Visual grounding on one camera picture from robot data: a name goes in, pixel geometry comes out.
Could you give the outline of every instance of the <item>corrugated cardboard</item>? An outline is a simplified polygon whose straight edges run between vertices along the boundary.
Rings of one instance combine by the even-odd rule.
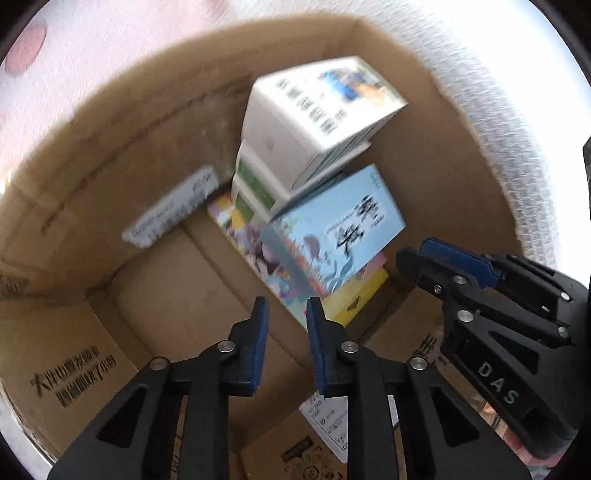
[[[468,380],[441,354],[443,314],[441,300],[415,288],[400,308],[369,337],[365,346],[378,356],[406,362],[421,356],[434,364],[445,379],[477,411],[485,402]]]
[[[0,296],[50,297],[0,306],[8,319],[1,323],[7,334],[0,337],[0,375],[23,423],[34,426],[47,450],[63,451],[135,371],[90,307],[72,305],[122,267],[111,287],[116,308],[93,307],[136,365],[150,354],[173,360],[199,354],[227,336],[256,295],[268,296],[271,335],[261,390],[232,400],[230,410],[230,429],[244,444],[312,393],[306,332],[213,222],[204,221],[206,213],[194,214],[182,227],[186,233],[167,235],[137,261],[141,251],[121,234],[199,168],[212,165],[229,180],[258,76],[347,55],[366,60],[409,101],[351,165],[376,164],[407,223],[386,250],[392,280],[397,249],[418,247],[428,236],[474,251],[520,252],[508,204],[460,115],[430,72],[368,22],[311,14],[238,25],[172,47],[106,85],[51,131],[0,199]],[[53,307],[56,302],[64,306]],[[80,316],[72,313],[77,309]],[[402,312],[413,318],[412,307]],[[118,325],[118,314],[129,328]],[[418,338],[412,323],[396,324],[401,328],[384,325],[384,335],[400,340],[399,357],[412,354],[402,350],[431,331]],[[104,341],[101,354],[121,356],[113,375],[67,408],[65,421],[54,410],[31,408],[28,402],[37,401],[31,375],[94,338]],[[371,342],[388,347],[385,340]]]
[[[137,373],[86,303],[2,319],[0,338],[8,401],[53,458]]]
[[[406,480],[400,429],[394,430],[398,472]],[[299,410],[240,452],[248,480],[343,480],[341,463]]]
[[[248,318],[252,308],[239,302],[181,230],[121,270],[111,295],[150,351],[173,362],[228,338],[232,325]],[[230,425],[249,437],[260,434],[311,390],[311,372],[270,336],[261,386],[254,399],[230,398]]]
[[[518,252],[500,187],[430,73],[365,21],[307,15],[188,41],[89,99],[7,186],[2,268],[20,292],[92,286],[138,252],[121,232],[173,186],[205,164],[229,178],[258,76],[349,54],[409,101],[362,156],[378,165],[407,219],[391,252],[426,235],[476,251]]]

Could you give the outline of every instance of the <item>green stripe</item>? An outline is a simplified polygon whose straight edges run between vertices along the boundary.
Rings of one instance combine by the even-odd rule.
[[[273,205],[275,205],[275,197],[269,193],[252,170],[248,168],[243,159],[240,159],[240,162],[238,163],[238,176],[244,180],[246,185],[248,185],[250,190],[262,203],[263,207],[270,211]]]
[[[240,194],[236,196],[236,208],[242,214],[242,218],[245,222],[250,222],[252,217],[255,216],[254,210],[247,204],[246,200]]]

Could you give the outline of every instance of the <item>blue gripper pad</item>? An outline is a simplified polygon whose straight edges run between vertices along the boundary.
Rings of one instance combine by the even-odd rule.
[[[238,364],[225,375],[236,387],[234,396],[254,395],[260,385],[268,333],[269,304],[265,297],[257,297],[251,317],[235,324],[228,337],[238,349]]]
[[[345,328],[340,323],[326,319],[318,297],[312,297],[307,302],[306,322],[316,387],[326,397],[346,395],[345,389],[350,379],[347,368],[337,357],[340,344],[348,340]]]
[[[308,339],[310,341],[310,353],[312,354],[312,360],[314,361],[314,379],[316,380],[316,387],[321,395],[324,395],[324,389],[326,388],[326,377],[324,376],[324,355],[322,352],[320,332],[318,324],[324,318],[324,310],[318,311],[318,308],[314,306],[311,299],[306,304],[306,325],[308,327]]]
[[[501,279],[501,275],[494,271],[487,258],[466,252],[436,238],[423,241],[421,253],[474,276],[480,288],[495,288]]]

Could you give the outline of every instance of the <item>light blue box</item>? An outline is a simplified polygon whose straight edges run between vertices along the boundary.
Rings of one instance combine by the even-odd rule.
[[[276,217],[261,230],[301,294],[326,297],[404,229],[375,165]]]

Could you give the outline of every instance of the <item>white label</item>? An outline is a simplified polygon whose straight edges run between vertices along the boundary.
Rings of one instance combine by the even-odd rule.
[[[123,240],[136,247],[151,247],[158,238],[191,215],[219,185],[212,166],[201,168],[152,205],[123,232]]]
[[[388,395],[388,405],[392,427],[394,427],[398,424],[398,412],[392,395]],[[300,412],[341,463],[347,463],[349,445],[347,397],[324,398],[316,392],[300,405]]]

